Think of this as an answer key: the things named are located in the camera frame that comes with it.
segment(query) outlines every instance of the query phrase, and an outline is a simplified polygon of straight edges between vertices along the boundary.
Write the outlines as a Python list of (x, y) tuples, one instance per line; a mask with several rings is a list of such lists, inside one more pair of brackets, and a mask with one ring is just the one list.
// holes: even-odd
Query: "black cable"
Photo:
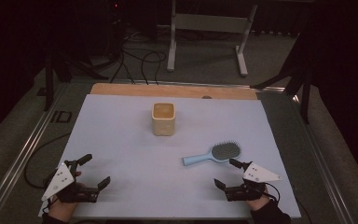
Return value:
[(34, 157), (34, 155), (35, 155), (40, 149), (42, 149), (43, 147), (47, 146), (47, 145), (50, 144), (50, 143), (53, 143), (53, 142), (55, 142), (55, 141), (57, 141), (57, 140), (59, 140), (59, 139), (62, 139), (62, 138), (66, 137), (66, 136), (68, 136), (68, 135), (70, 135), (70, 134), (71, 134), (71, 133), (66, 133), (66, 134), (64, 134), (64, 135), (58, 136), (58, 137), (56, 137), (56, 138), (53, 138), (53, 139), (47, 141), (46, 143), (44, 143), (43, 145), (41, 145), (40, 147), (37, 147), (37, 148), (34, 150), (33, 154), (31, 155), (31, 157), (28, 159), (28, 161), (25, 163), (25, 166), (24, 166), (24, 180), (25, 180), (25, 182), (26, 182), (28, 185), (30, 185), (31, 187), (36, 188), (36, 189), (44, 189), (44, 188), (45, 188), (45, 186), (37, 186), (36, 184), (33, 184), (33, 183), (28, 179), (28, 176), (27, 176), (28, 165), (29, 165), (31, 159)]
[[(149, 55), (151, 55), (151, 54), (156, 54), (156, 55), (159, 57), (158, 52), (152, 51), (152, 52), (147, 53), (147, 54), (144, 56), (144, 58), (142, 59), (142, 63), (141, 63), (142, 76), (144, 76), (144, 79), (145, 79), (147, 85), (148, 85), (148, 83), (147, 83), (146, 75), (145, 75), (145, 72), (144, 72), (144, 62), (145, 62), (145, 59), (146, 59)], [(156, 84), (157, 84), (157, 85), (158, 85), (158, 82), (157, 82), (157, 74), (158, 74), (158, 70), (159, 70), (160, 67), (161, 67), (161, 58), (159, 57), (159, 60), (158, 60), (158, 68), (157, 68), (156, 73), (155, 73), (155, 81), (156, 81)]]
[(266, 183), (266, 185), (271, 186), (272, 188), (274, 188), (274, 189), (275, 189), (275, 191), (277, 191), (277, 193), (278, 193), (278, 200), (277, 200), (277, 203), (279, 203), (279, 201), (281, 200), (281, 194), (280, 194), (280, 192), (278, 191), (278, 189), (277, 189), (277, 188), (275, 188), (275, 186), (271, 185), (270, 183)]
[(312, 224), (312, 219), (310, 219), (310, 214), (308, 213), (307, 209), (305, 209), (304, 205), (298, 200), (298, 198), (295, 196), (296, 202), (300, 205), (300, 207), (303, 209), (303, 211), (305, 212), (305, 214), (307, 215), (308, 221), (310, 222), (310, 224)]

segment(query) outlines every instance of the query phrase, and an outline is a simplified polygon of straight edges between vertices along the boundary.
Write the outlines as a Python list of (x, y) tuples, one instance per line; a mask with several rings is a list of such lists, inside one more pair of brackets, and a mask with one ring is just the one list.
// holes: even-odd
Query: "dark background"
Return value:
[[(178, 2), (177, 11), (194, 10), (194, 1)], [(231, 2), (241, 7), (233, 9)], [(243, 1), (210, 1), (198, 13), (246, 16), (248, 10)], [(169, 24), (170, 13), (171, 1), (163, 0), (0, 2), (0, 122), (33, 86), (51, 46), (90, 63), (89, 55), (106, 50), (101, 40), (114, 36), (120, 41), (112, 22), (123, 20), (157, 38), (157, 24)], [(312, 70), (312, 84), (319, 88), (358, 162), (358, 1), (263, 3), (253, 30), (301, 33), (282, 70), (293, 66)], [(120, 45), (110, 48), (115, 52)]]

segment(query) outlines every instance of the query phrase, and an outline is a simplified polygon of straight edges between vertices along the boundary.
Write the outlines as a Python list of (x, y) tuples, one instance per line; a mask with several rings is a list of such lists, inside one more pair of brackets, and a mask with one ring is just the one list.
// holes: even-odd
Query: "black hairbrush head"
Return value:
[(240, 154), (240, 145), (233, 141), (218, 143), (212, 148), (213, 157), (219, 161), (227, 161), (231, 158), (237, 158)]

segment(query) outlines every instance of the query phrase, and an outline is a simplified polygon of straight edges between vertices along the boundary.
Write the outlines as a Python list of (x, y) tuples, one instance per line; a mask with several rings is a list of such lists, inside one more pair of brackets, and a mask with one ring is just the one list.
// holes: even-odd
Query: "table surface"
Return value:
[[(76, 217), (247, 218), (242, 202), (229, 203), (213, 179), (234, 187), (242, 171), (226, 163), (182, 164), (185, 156), (207, 153), (219, 142), (241, 145), (239, 161), (254, 161), (281, 175), (271, 182), (281, 194), (280, 208), (300, 217), (288, 176), (264, 108), (246, 88), (95, 84), (87, 96), (62, 160), (93, 159), (79, 181), (95, 185), (108, 175), (112, 183), (96, 204), (82, 203)], [(175, 134), (155, 136), (151, 106), (171, 102)]]

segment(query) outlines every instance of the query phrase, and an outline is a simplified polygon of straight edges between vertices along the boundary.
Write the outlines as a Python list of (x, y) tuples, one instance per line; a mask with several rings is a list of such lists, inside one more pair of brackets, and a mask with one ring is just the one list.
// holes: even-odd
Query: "white stand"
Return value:
[(241, 44), (236, 47), (236, 54), (238, 64), (240, 67), (241, 76), (246, 77), (248, 71), (246, 69), (245, 60), (243, 57), (243, 49), (251, 31), (252, 22), (255, 16), (257, 6), (252, 6), (248, 18), (234, 18), (234, 17), (216, 17), (206, 15), (191, 15), (176, 13), (176, 0), (172, 0), (172, 17), (171, 17), (171, 44), (168, 55), (169, 72), (174, 71), (175, 54), (176, 54), (176, 29), (184, 30), (201, 30), (201, 31), (216, 31), (243, 34)]

